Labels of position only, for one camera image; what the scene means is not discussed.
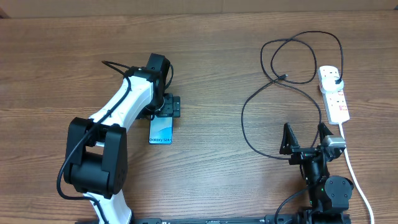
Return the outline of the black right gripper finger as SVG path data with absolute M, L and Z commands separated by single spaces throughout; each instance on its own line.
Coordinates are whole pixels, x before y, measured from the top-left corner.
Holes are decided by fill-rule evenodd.
M 318 132 L 320 137 L 320 143 L 318 145 L 329 146 L 330 145 L 329 136 L 332 136 L 333 133 L 327 128 L 325 123 L 320 123 L 318 125 Z
M 289 123 L 284 124 L 279 154 L 290 155 L 299 151 L 299 143 Z

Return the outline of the Samsung Galaxy smartphone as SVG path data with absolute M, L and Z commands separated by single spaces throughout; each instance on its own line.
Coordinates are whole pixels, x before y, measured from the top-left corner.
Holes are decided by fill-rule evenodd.
M 155 117 L 150 122 L 149 143 L 170 145 L 173 139 L 173 118 Z

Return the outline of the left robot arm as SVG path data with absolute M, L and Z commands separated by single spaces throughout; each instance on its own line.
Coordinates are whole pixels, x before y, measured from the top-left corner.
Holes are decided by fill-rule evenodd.
M 174 68 L 163 55 L 151 54 L 144 67 L 105 61 L 123 82 L 114 96 L 89 118 L 74 118 L 69 127 L 65 160 L 57 192 L 67 200 L 87 200 L 95 223 L 135 223 L 123 193 L 127 178 L 127 132 L 133 122 L 148 119 L 149 143 L 170 145 L 180 97 L 166 93 Z

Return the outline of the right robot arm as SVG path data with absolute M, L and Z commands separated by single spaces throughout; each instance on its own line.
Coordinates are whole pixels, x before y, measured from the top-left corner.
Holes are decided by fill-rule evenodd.
M 330 175 L 327 163 L 339 158 L 346 149 L 343 137 L 334 135 L 324 123 L 318 125 L 320 143 L 315 147 L 300 147 L 289 123 L 284 124 L 280 154 L 289 155 L 290 165 L 299 165 L 306 188 L 287 198 L 283 204 L 308 192 L 310 206 L 302 207 L 294 215 L 279 216 L 277 209 L 274 223 L 350 223 L 348 215 L 354 183 L 346 177 Z

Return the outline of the white charger plug adapter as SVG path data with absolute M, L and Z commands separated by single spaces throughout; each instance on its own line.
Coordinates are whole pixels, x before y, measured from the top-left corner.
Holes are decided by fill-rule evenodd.
M 321 77 L 320 79 L 320 91 L 323 94 L 333 93 L 340 91 L 344 88 L 344 81 L 335 77 Z

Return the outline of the white power extension strip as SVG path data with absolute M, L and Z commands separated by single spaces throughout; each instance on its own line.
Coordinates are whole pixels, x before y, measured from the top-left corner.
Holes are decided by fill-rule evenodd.
M 335 77 L 340 79 L 338 69 L 331 65 L 321 66 L 317 74 L 319 84 L 321 77 Z M 342 124 L 350 119 L 343 89 L 333 93 L 322 93 L 322 96 L 329 124 Z

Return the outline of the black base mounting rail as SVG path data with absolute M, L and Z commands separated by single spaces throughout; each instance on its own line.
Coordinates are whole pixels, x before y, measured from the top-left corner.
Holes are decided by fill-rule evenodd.
M 343 223 L 343 224 L 351 224 L 351 219 L 349 215 L 343 215 L 343 221 L 338 221 L 337 218 L 332 218 L 330 220 L 326 220 L 325 218 L 321 218 L 319 215 L 314 215 L 315 223 Z M 90 220 L 90 221 L 80 221 L 75 222 L 76 224 L 99 224 L 99 220 Z M 274 215 L 266 215 L 265 217 L 241 217 L 241 218 L 189 218 L 189 219 L 174 219 L 174 220 L 162 220 L 160 218 L 136 218 L 130 223 L 133 224 L 274 224 Z M 278 215 L 277 223 L 285 223 L 285 224 L 296 224 L 296 223 L 306 223 L 304 221 L 299 220 L 296 215 Z

